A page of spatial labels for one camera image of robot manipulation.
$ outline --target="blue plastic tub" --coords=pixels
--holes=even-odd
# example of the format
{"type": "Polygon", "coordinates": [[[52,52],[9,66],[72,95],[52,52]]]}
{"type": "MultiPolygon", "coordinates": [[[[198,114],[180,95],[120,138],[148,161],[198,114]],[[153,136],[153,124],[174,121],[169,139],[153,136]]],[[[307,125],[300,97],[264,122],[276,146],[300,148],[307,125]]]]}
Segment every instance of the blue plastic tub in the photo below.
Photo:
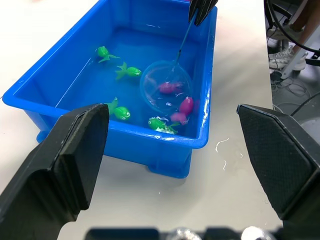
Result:
{"type": "Polygon", "coordinates": [[[131,121],[112,116],[104,154],[143,164],[155,173],[185,178],[192,149],[209,137],[210,98],[217,9],[193,26],[180,64],[192,79],[195,109],[178,135],[148,128],[155,117],[140,94],[139,79],[115,81],[122,60],[97,64],[97,48],[106,46],[128,64],[144,71],[160,60],[172,61],[188,28],[185,0],[100,0],[3,96],[5,104],[23,109],[40,129],[41,142],[68,111],[115,97],[131,111],[131,121]]]}

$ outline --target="green toy fish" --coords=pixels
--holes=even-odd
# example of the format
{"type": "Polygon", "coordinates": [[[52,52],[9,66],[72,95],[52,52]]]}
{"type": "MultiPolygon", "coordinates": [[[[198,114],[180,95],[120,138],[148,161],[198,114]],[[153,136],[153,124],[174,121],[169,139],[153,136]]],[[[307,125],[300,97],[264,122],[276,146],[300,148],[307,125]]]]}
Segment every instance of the green toy fish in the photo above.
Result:
{"type": "Polygon", "coordinates": [[[178,126],[179,123],[174,123],[170,126],[167,126],[163,121],[159,119],[159,117],[151,117],[149,118],[148,125],[152,130],[155,130],[157,132],[177,134],[178,131],[174,130],[172,127],[178,126]]]}
{"type": "Polygon", "coordinates": [[[130,118],[131,114],[129,110],[124,107],[124,106],[118,106],[118,98],[115,97],[114,100],[111,103],[105,103],[108,105],[109,108],[109,115],[111,116],[112,114],[115,115],[117,119],[126,121],[130,118]]]}
{"type": "Polygon", "coordinates": [[[119,59],[120,58],[118,56],[114,56],[114,55],[109,54],[109,51],[108,51],[108,49],[106,49],[105,46],[98,47],[98,51],[97,52],[98,52],[99,57],[103,58],[100,61],[98,61],[98,63],[101,63],[101,62],[104,62],[104,61],[108,61],[108,60],[110,60],[110,58],[114,58],[114,59],[119,59]]]}
{"type": "Polygon", "coordinates": [[[127,64],[123,62],[122,66],[117,66],[118,68],[121,68],[121,70],[115,71],[117,76],[116,80],[122,78],[124,75],[129,75],[130,77],[138,77],[141,75],[141,71],[136,67],[129,67],[127,68],[127,64]]]}

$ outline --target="white sneaker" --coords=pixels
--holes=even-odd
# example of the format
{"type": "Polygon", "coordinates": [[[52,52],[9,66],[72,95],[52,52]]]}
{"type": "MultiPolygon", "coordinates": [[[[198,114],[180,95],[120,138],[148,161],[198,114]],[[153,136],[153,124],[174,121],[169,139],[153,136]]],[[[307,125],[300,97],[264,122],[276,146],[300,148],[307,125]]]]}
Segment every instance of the white sneaker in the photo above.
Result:
{"type": "MultiPolygon", "coordinates": [[[[293,58],[293,46],[289,46],[281,52],[269,54],[269,67],[272,69],[283,69],[293,58]]],[[[300,61],[294,66],[293,70],[301,71],[306,68],[306,57],[308,53],[306,52],[300,59],[300,61]]]]}
{"type": "MultiPolygon", "coordinates": [[[[302,31],[294,31],[290,27],[291,25],[285,25],[283,26],[283,29],[286,33],[288,33],[293,39],[298,40],[301,37],[302,31]]],[[[290,41],[283,32],[279,29],[270,29],[266,32],[266,36],[268,38],[274,39],[274,40],[288,40],[290,41]]]]}

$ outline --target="toy fish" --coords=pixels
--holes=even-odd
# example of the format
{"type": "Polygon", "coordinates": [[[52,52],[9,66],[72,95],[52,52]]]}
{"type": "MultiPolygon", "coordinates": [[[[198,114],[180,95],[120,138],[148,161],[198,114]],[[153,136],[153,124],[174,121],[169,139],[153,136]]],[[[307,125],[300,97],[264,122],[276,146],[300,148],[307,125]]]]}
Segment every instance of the toy fish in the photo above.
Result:
{"type": "Polygon", "coordinates": [[[179,124],[174,123],[170,126],[167,126],[158,117],[149,118],[148,125],[152,130],[155,130],[157,132],[167,133],[167,134],[177,134],[178,133],[178,131],[174,130],[172,127],[177,126],[179,124]]]}
{"type": "Polygon", "coordinates": [[[129,75],[130,77],[138,77],[141,75],[141,71],[136,67],[129,67],[127,68],[127,64],[123,62],[122,66],[117,66],[118,68],[121,68],[121,70],[115,71],[117,76],[116,80],[122,78],[124,75],[129,75]]]}
{"type": "Polygon", "coordinates": [[[118,98],[115,97],[111,103],[105,103],[109,108],[109,115],[115,115],[117,119],[126,121],[131,117],[129,110],[125,106],[118,106],[118,98]]]}
{"type": "Polygon", "coordinates": [[[178,94],[182,92],[181,87],[182,87],[181,82],[176,82],[176,83],[165,82],[165,83],[162,83],[158,87],[158,89],[162,94],[172,94],[172,93],[178,94]]]}
{"type": "Polygon", "coordinates": [[[101,63],[101,62],[104,62],[104,61],[108,61],[108,60],[110,60],[110,58],[114,58],[114,59],[119,59],[120,58],[118,56],[114,56],[114,55],[109,54],[109,51],[108,51],[108,49],[106,49],[105,46],[98,47],[98,51],[97,52],[98,52],[99,57],[103,58],[98,63],[101,63]]]}
{"type": "Polygon", "coordinates": [[[187,96],[185,100],[180,104],[179,112],[184,113],[186,116],[188,116],[194,108],[194,100],[192,97],[187,96]]]}
{"type": "Polygon", "coordinates": [[[188,119],[183,112],[175,112],[170,116],[172,122],[179,122],[181,125],[185,125],[188,123],[188,119]]]}

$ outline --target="table surface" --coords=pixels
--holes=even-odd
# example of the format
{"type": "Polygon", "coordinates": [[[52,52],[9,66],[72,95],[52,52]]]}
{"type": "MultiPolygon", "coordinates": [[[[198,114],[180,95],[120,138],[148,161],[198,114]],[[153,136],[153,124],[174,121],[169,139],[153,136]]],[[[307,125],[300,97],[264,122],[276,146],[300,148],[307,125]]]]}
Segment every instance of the table surface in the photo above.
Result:
{"type": "MultiPolygon", "coordinates": [[[[96,0],[0,1],[0,96],[96,0]]],[[[89,210],[67,223],[59,240],[83,239],[92,227],[281,225],[250,164],[238,104],[272,107],[263,0],[219,0],[208,144],[192,154],[190,174],[174,179],[104,156],[89,210]]],[[[39,130],[20,109],[0,102],[0,193],[39,130]]]]}

